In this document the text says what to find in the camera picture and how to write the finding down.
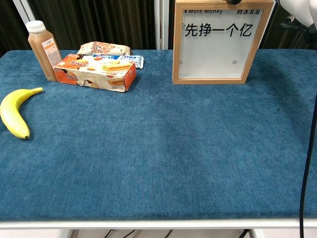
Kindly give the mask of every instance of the bottle label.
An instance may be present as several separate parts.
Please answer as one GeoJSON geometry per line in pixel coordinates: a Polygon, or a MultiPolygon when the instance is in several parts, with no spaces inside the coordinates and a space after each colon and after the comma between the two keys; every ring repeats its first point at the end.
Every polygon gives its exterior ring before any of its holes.
{"type": "Polygon", "coordinates": [[[56,47],[56,44],[53,38],[50,38],[47,41],[42,42],[42,46],[44,48],[46,55],[49,58],[49,61],[52,67],[61,61],[58,48],[56,47]]]}

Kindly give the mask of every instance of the banana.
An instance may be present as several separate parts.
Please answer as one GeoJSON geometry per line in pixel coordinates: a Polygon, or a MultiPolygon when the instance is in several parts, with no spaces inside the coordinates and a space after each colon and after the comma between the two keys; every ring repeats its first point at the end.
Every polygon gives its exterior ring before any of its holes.
{"type": "Polygon", "coordinates": [[[8,130],[18,138],[28,139],[30,130],[22,116],[20,106],[31,96],[43,92],[43,88],[18,89],[9,93],[1,102],[0,116],[8,130]]]}

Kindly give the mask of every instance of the picture frame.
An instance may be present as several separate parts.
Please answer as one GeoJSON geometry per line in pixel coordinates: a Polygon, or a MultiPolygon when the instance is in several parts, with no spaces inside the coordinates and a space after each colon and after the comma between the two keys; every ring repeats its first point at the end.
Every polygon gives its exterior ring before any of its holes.
{"type": "Polygon", "coordinates": [[[173,84],[243,84],[246,82],[252,62],[256,55],[260,40],[265,30],[271,9],[272,0],[242,0],[237,5],[228,4],[225,0],[175,0],[174,42],[173,42],[173,84]],[[246,63],[239,78],[180,78],[180,55],[183,11],[191,10],[251,10],[260,9],[262,14],[257,25],[246,63]]]}

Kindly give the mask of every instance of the orange snack box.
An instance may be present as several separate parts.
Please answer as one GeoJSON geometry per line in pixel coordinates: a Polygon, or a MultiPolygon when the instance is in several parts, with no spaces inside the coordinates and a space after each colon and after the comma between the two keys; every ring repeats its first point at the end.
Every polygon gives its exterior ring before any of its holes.
{"type": "Polygon", "coordinates": [[[60,83],[126,92],[136,77],[134,63],[85,55],[68,55],[53,66],[60,83]]]}

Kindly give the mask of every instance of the snack wrapper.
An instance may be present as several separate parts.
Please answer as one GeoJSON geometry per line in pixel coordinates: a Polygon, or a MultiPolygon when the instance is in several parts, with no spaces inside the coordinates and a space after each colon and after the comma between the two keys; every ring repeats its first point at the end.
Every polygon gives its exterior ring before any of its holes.
{"type": "Polygon", "coordinates": [[[143,56],[105,56],[105,55],[95,54],[93,55],[93,57],[102,58],[103,61],[119,60],[122,63],[124,62],[135,63],[135,67],[139,69],[143,68],[143,62],[144,62],[143,56]]]}
{"type": "Polygon", "coordinates": [[[98,41],[89,42],[80,46],[78,55],[91,56],[93,54],[111,55],[111,56],[129,56],[131,50],[127,46],[103,43],[98,41]]]}

